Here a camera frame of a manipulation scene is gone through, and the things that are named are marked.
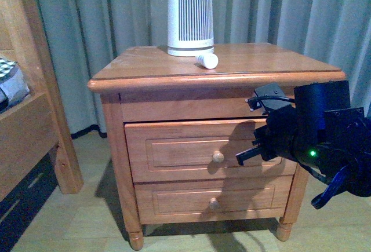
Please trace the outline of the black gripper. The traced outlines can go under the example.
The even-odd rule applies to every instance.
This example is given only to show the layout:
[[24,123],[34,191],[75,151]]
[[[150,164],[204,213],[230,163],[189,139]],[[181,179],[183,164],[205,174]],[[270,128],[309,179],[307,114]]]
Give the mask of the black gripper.
[[273,110],[266,119],[266,124],[254,131],[255,140],[250,148],[236,154],[237,162],[243,166],[244,161],[260,155],[264,161],[283,157],[294,162],[292,145],[297,133],[297,113],[291,105]]

